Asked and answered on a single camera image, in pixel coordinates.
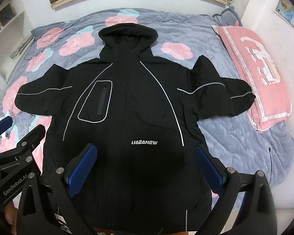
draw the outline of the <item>pocket zipper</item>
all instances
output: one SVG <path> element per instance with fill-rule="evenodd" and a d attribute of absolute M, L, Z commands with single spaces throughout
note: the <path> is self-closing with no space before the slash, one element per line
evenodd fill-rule
<path fill-rule="evenodd" d="M 98 105 L 98 111 L 97 111 L 97 115 L 99 115 L 99 116 L 103 112 L 103 103 L 106 98 L 107 88 L 108 88 L 108 84 L 105 84 L 103 91 L 101 92 L 100 101 L 99 101 L 99 105 Z"/>

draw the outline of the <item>blue gripper pad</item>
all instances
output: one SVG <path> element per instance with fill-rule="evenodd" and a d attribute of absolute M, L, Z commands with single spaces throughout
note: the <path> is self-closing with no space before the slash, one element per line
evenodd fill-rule
<path fill-rule="evenodd" d="M 211 190 L 221 197 L 227 178 L 223 164 L 219 159 L 212 157 L 208 150 L 204 151 L 200 146 L 195 147 L 195 160 Z"/>
<path fill-rule="evenodd" d="M 11 117 L 5 117 L 0 121 L 0 135 L 7 131 L 13 124 Z"/>
<path fill-rule="evenodd" d="M 68 184 L 67 193 L 71 198 L 81 191 L 96 160 L 97 148 L 92 144 L 88 144 L 82 153 L 80 153 L 78 157 L 73 158 L 68 164 L 66 174 L 68 174 L 69 177 L 65 174 L 64 179 Z"/>

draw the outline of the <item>blue comforter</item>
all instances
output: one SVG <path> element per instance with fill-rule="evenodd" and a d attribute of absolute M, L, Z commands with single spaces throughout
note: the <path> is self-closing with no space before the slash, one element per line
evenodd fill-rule
<path fill-rule="evenodd" d="M 239 21 L 232 9 L 214 16 L 114 9 L 33 30 L 35 41 L 13 72 L 0 108 L 1 117 L 14 113 L 16 122 L 9 136 L 0 138 L 0 150 L 13 147 L 40 119 L 39 116 L 21 112 L 14 107 L 13 98 L 18 88 L 44 75 L 54 63 L 69 69 L 99 57 L 104 46 L 98 37 L 102 28 L 127 22 L 151 27 L 159 34 L 152 46 L 155 56 L 165 57 L 191 69 L 197 58 L 205 55 L 220 76 L 239 78 L 227 50 L 211 27 L 234 24 L 236 20 Z M 283 122 L 258 133 L 245 112 L 233 118 L 213 117 L 198 121 L 198 126 L 206 137 L 210 153 L 226 167 L 232 166 L 239 172 L 250 174 L 261 169 L 272 187 L 281 183 L 291 169 L 294 140 Z M 239 206 L 242 196 L 239 195 L 236 206 Z"/>

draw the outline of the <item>reflective stripe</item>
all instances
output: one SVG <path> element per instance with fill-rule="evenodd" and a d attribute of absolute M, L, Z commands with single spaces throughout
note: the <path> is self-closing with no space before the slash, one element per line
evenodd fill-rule
<path fill-rule="evenodd" d="M 174 117 L 175 117 L 175 120 L 176 120 L 176 123 L 177 123 L 177 127 L 179 127 L 179 131 L 180 131 L 180 135 L 181 135 L 181 140 L 182 140 L 182 146 L 184 147 L 184 141 L 183 141 L 183 135 L 182 135 L 182 131 L 181 131 L 181 128 L 180 128 L 180 125 L 179 125 L 179 122 L 177 120 L 177 117 L 175 115 L 175 112 L 174 112 L 174 109 L 173 109 L 173 106 L 165 92 L 165 90 L 163 89 L 162 85 L 160 84 L 160 82 L 157 80 L 157 78 L 150 72 L 150 70 L 147 69 L 147 67 L 140 61 L 140 63 L 145 67 L 145 69 L 154 77 L 154 79 L 158 82 L 159 86 L 161 87 L 162 91 L 165 93 L 165 96 L 167 97 L 169 103 L 170 103 L 170 106 L 172 108 L 172 111 L 173 111 L 173 114 L 174 114 Z"/>
<path fill-rule="evenodd" d="M 79 118 L 79 115 L 81 114 L 82 109 L 83 109 L 83 107 L 84 107 L 84 105 L 85 105 L 85 103 L 86 103 L 88 97 L 90 96 L 92 90 L 94 89 L 96 83 L 97 83 L 97 82 L 106 82 L 106 81 L 111 82 L 111 90 L 110 90 L 110 97 L 109 97 L 108 107 L 107 107 L 107 111 L 106 111 L 106 115 L 105 115 L 104 119 L 102 119 L 101 121 L 92 122 L 92 121 L 88 121 L 88 120 L 84 120 L 84 119 Z M 96 81 L 96 82 L 94 83 L 93 87 L 91 88 L 91 90 L 90 90 L 88 96 L 86 97 L 86 99 L 85 99 L 85 101 L 84 101 L 84 103 L 83 103 L 83 106 L 82 106 L 80 112 L 79 112 L 78 115 L 77 115 L 77 118 L 78 118 L 79 120 L 81 120 L 81 121 L 85 121 L 85 122 L 89 122 L 89 123 L 93 123 L 93 124 L 95 124 L 95 123 L 100 123 L 100 122 L 104 121 L 104 120 L 106 119 L 106 117 L 107 117 L 107 114 L 108 114 L 108 109 L 109 109 L 109 105 L 110 105 L 111 94 L 112 94 L 112 81 L 110 81 L 110 80 L 98 80 L 98 81 Z"/>
<path fill-rule="evenodd" d="M 66 89 L 66 88 L 71 88 L 71 87 L 73 87 L 73 86 L 67 86 L 67 87 L 63 87 L 63 88 L 48 88 L 48 89 L 46 89 L 46 90 L 44 90 L 44 91 L 42 91 L 40 93 L 35 93 L 35 94 L 23 94 L 23 93 L 19 93 L 18 95 L 26 95 L 26 96 L 39 95 L 39 94 L 41 94 L 41 93 L 43 93 L 43 92 L 45 92 L 47 90 L 63 90 L 63 89 Z"/>
<path fill-rule="evenodd" d="M 86 90 L 92 85 L 92 83 L 94 83 L 95 81 L 96 81 L 96 79 L 106 70 L 106 69 L 108 69 L 109 67 L 111 67 L 113 65 L 113 63 L 112 64 L 110 64 L 107 68 L 105 68 L 101 73 L 99 73 L 98 74 L 98 76 L 89 84 L 89 86 L 84 90 L 84 92 L 80 95 L 80 97 L 78 98 L 78 100 L 77 100 L 77 102 L 76 102 L 76 104 L 75 104 L 75 106 L 74 106 L 74 108 L 73 108 L 73 111 L 72 111 L 72 113 L 71 113 L 71 115 L 70 115 L 70 117 L 69 117 L 69 120 L 68 120 L 68 122 L 67 122 L 67 124 L 66 124 L 66 128 L 65 128 L 65 130 L 64 130 L 64 134 L 63 134 L 63 139 L 62 139 L 62 141 L 64 141 L 64 137 L 65 137 L 65 132 L 66 132 L 66 130 L 68 129 L 68 125 L 69 125 L 69 122 L 70 122 L 70 119 L 71 119 L 71 117 L 72 117 L 72 115 L 73 115 L 73 112 L 74 112 L 74 110 L 75 110 L 75 108 L 76 108 L 76 106 L 77 106 L 77 103 L 79 102 L 79 100 L 81 99 L 81 97 L 82 97 L 82 95 L 86 92 Z"/>
<path fill-rule="evenodd" d="M 189 95 L 192 95 L 193 93 L 195 93 L 197 90 L 201 89 L 202 87 L 204 87 L 204 86 L 208 86 L 208 85 L 214 85 L 214 84 L 222 85 L 222 86 L 225 87 L 225 85 L 222 84 L 222 83 L 220 83 L 220 82 L 211 82 L 211 83 L 207 83 L 207 84 L 204 84 L 204 85 L 200 86 L 199 88 L 197 88 L 195 91 L 193 91 L 193 92 L 191 92 L 191 93 L 189 93 L 189 92 L 187 92 L 187 91 L 185 91 L 185 90 L 183 90 L 183 89 L 179 89 L 179 88 L 177 88 L 177 90 L 182 91 L 182 92 L 184 92 L 184 93 L 187 93 L 187 94 L 189 94 Z"/>
<path fill-rule="evenodd" d="M 253 92 L 247 92 L 246 94 L 243 94 L 243 95 L 241 95 L 241 96 L 232 96 L 230 99 L 233 99 L 233 98 L 237 98 L 237 97 L 243 97 L 243 96 L 245 96 L 245 95 L 247 95 L 247 94 L 252 94 Z"/>
<path fill-rule="evenodd" d="M 185 231 L 187 231 L 187 210 L 186 210 L 186 214 L 185 214 Z"/>

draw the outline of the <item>pillowcase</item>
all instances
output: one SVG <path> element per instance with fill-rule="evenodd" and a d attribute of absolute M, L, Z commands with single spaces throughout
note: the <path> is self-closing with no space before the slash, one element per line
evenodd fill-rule
<path fill-rule="evenodd" d="M 239 26 L 212 26 L 221 37 L 240 78 L 256 96 L 248 110 L 257 131 L 263 132 L 292 112 L 291 98 L 267 47 L 253 31 Z"/>

